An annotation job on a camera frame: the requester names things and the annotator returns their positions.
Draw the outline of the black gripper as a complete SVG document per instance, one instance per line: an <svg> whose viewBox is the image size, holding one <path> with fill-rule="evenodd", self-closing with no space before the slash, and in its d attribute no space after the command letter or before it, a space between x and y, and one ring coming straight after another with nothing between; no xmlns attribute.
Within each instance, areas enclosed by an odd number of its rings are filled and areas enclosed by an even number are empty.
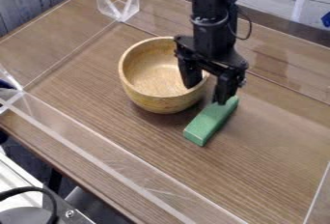
<svg viewBox="0 0 330 224"><path fill-rule="evenodd" d="M192 19L193 35L177 35L175 57L187 89L201 82L201 71L217 77L212 101L224 105L244 81L247 61L235 50L237 21Z"/></svg>

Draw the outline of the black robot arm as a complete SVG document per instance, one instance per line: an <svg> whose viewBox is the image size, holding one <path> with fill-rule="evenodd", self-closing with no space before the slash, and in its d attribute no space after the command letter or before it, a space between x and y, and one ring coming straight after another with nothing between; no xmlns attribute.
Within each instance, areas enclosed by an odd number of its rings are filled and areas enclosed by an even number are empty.
<svg viewBox="0 0 330 224"><path fill-rule="evenodd" d="M212 101L224 105L244 82L248 63L237 54L237 0L191 0L193 36L176 35L175 56L187 89L205 70L216 76Z"/></svg>

